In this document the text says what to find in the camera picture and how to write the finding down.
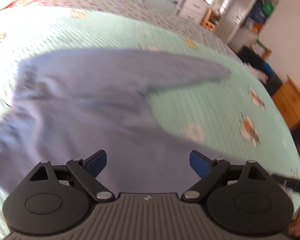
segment mint green bedspread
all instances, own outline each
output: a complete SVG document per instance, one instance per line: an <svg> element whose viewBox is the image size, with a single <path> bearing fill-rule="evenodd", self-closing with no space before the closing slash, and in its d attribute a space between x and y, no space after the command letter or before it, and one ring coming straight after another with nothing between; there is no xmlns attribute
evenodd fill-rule
<svg viewBox="0 0 300 240"><path fill-rule="evenodd" d="M235 57L148 23L97 11L77 17L70 8L3 10L0 33L6 36L0 40L0 119L9 109L5 102L24 58L93 46L192 55L221 63L232 74L222 81L149 95L149 106L162 128L237 159L256 160L270 173L300 178L300 159L283 118L262 84ZM0 191L0 210L5 196ZM300 196L293 194L292 199L298 208ZM0 213L0 239L7 233Z"/></svg>

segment metal pin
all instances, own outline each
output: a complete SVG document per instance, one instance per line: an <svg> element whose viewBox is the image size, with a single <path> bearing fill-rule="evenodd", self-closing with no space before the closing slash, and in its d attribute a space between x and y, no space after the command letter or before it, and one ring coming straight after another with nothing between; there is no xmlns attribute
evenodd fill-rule
<svg viewBox="0 0 300 240"><path fill-rule="evenodd" d="M185 195L185 198L187 198L187 199L196 199L196 198L200 197L200 193L197 191L194 191L194 190L187 191L187 192L185 192L184 195Z"/></svg>
<svg viewBox="0 0 300 240"><path fill-rule="evenodd" d="M102 200L106 200L112 197L111 192L109 191L101 191L99 193L97 193L97 198L98 199L102 199Z"/></svg>

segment bed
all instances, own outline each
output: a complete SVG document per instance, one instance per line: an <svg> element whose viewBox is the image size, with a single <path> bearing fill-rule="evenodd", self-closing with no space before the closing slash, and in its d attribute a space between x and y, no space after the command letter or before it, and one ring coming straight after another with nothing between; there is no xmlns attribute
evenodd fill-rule
<svg viewBox="0 0 300 240"><path fill-rule="evenodd" d="M268 172L300 178L291 134L262 84L210 31L128 0L40 0L0 11L0 120L9 110L18 62L57 49L104 47L161 50L214 60L229 78L148 95L162 128ZM0 239L9 231L1 215ZM291 194L295 209L300 196Z"/></svg>

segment dresser drawer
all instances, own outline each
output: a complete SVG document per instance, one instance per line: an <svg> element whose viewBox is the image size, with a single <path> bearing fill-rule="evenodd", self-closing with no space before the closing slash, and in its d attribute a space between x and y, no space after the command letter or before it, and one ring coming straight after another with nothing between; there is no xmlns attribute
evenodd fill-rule
<svg viewBox="0 0 300 240"><path fill-rule="evenodd" d="M202 19L202 15L190 10L188 8L183 8L182 11L180 12L180 16L183 18L188 18L190 20L193 20L195 23L200 23Z"/></svg>
<svg viewBox="0 0 300 240"><path fill-rule="evenodd" d="M281 87L280 91L287 99L293 111L295 112L298 120L300 120L300 94L296 88L289 82L285 82Z"/></svg>
<svg viewBox="0 0 300 240"><path fill-rule="evenodd" d="M203 15L207 9L209 4L204 0L186 0L184 7L189 8L201 15Z"/></svg>
<svg viewBox="0 0 300 240"><path fill-rule="evenodd" d="M292 107L284 97L283 93L280 90L278 90L272 96L272 100L278 108L278 110L280 111L289 129L292 129L294 126L296 126L298 124L298 118L294 113Z"/></svg>

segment gray cloth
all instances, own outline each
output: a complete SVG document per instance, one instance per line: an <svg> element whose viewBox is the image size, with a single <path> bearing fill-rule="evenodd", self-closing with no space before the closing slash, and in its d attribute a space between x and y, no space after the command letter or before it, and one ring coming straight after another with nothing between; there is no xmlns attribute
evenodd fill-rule
<svg viewBox="0 0 300 240"><path fill-rule="evenodd" d="M115 194L181 194L199 179L189 165L192 150L224 155L163 131L146 94L229 74L212 61L132 49L62 50L24 60L13 106L0 123L0 187L11 192L42 160L65 164L103 149L108 162L97 178Z"/></svg>

